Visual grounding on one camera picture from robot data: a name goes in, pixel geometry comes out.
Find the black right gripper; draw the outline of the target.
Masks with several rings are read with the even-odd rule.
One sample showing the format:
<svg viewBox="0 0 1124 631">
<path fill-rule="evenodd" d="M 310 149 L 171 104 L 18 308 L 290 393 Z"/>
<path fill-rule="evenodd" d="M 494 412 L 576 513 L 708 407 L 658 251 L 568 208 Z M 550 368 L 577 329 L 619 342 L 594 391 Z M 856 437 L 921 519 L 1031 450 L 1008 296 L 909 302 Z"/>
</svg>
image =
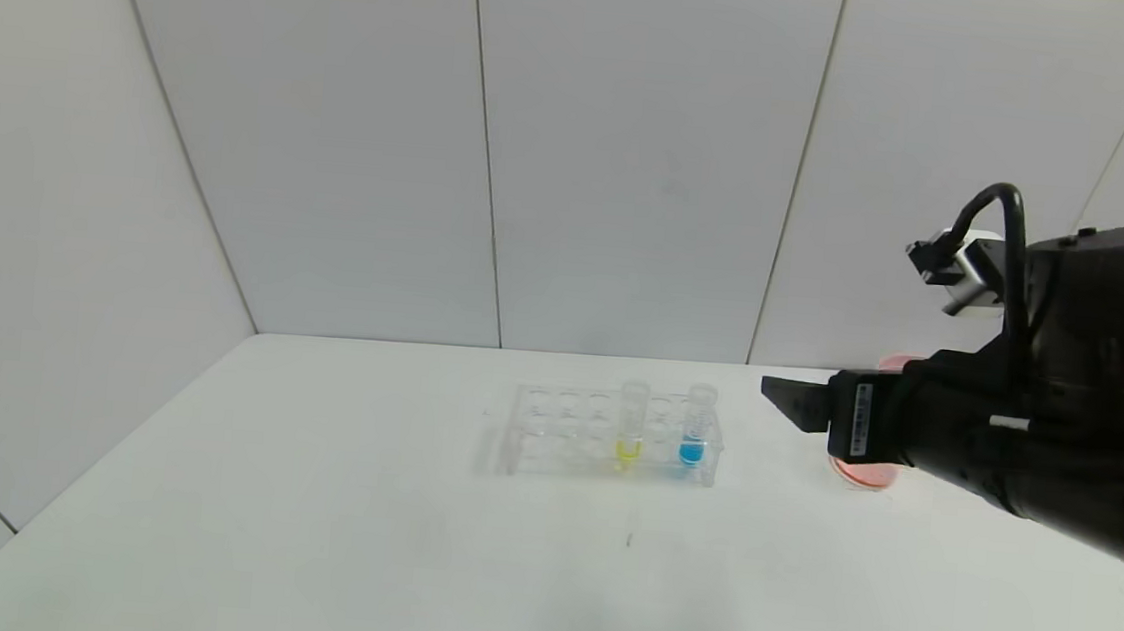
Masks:
<svg viewBox="0 0 1124 631">
<path fill-rule="evenodd" d="M 900 465 L 1022 516 L 1008 489 L 1013 443 L 992 417 L 1022 398 L 1007 357 L 936 351 L 898 370 L 843 370 L 828 384 L 763 376 L 761 394 L 800 432 L 828 434 L 844 465 Z"/>
</svg>

